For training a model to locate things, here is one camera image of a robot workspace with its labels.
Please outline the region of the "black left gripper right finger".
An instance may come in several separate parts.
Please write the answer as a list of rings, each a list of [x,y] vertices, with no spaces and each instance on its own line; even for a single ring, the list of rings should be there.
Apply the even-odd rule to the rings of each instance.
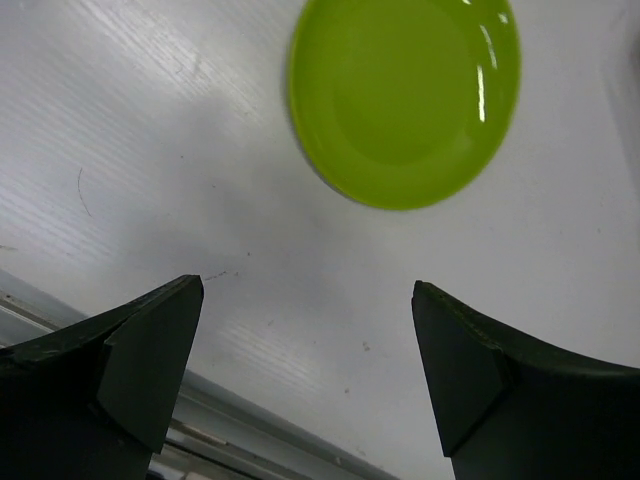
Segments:
[[[459,479],[635,479],[639,372],[512,328],[427,282],[411,300],[444,455]]]

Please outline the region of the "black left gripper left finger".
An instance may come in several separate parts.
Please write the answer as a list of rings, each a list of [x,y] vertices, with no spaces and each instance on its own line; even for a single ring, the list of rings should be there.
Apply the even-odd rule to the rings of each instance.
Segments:
[[[1,351],[4,479],[143,479],[161,451],[203,304],[184,275]]]

